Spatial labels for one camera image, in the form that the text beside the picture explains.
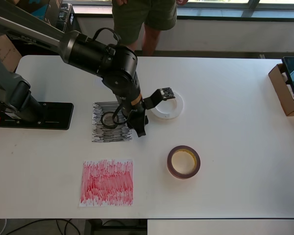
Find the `paper with red scribbles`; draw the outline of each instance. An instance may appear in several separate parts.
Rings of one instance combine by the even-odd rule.
[[[131,206],[133,161],[85,161],[79,206]]]

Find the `roll of tape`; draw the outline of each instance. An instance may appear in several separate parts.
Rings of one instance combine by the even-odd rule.
[[[189,172],[179,172],[178,169],[174,168],[172,160],[173,160],[174,155],[178,152],[184,152],[186,154],[189,154],[193,158],[194,166],[193,166],[193,169],[191,169]],[[168,166],[169,172],[173,176],[175,176],[176,178],[189,179],[189,178],[193,177],[194,175],[196,175],[197,172],[199,171],[200,158],[199,158],[199,155],[197,154],[197,152],[195,150],[193,150],[191,147],[181,145],[181,146],[177,146],[171,150],[171,152],[168,155],[167,166]]]
[[[179,95],[179,93],[177,93],[176,91],[173,91],[173,93],[175,95],[175,99],[162,101],[162,103],[158,104],[155,108],[151,109],[151,112],[155,116],[161,119],[168,120],[168,119],[176,118],[181,114],[184,107],[184,101],[182,97]],[[175,108],[169,111],[162,111],[160,106],[164,104],[164,102],[175,102]]]

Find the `white wall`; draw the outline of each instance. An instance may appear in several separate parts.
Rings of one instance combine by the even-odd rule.
[[[91,37],[98,28],[113,28],[111,18],[78,21],[82,32]],[[105,44],[112,43],[111,38],[108,33],[99,37]],[[178,20],[173,29],[162,33],[157,50],[294,52],[294,23]]]

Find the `person's hand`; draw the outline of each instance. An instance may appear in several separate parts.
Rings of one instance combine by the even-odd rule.
[[[188,0],[176,0],[176,4],[178,4],[179,6],[183,6],[188,2]]]
[[[127,0],[116,0],[117,5],[122,6],[123,4],[127,4]]]

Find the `person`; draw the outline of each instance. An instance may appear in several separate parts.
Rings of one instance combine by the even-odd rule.
[[[121,36],[121,44],[136,50],[137,39],[144,23],[143,55],[152,56],[160,32],[176,23],[176,5],[188,0],[112,0],[114,30]]]

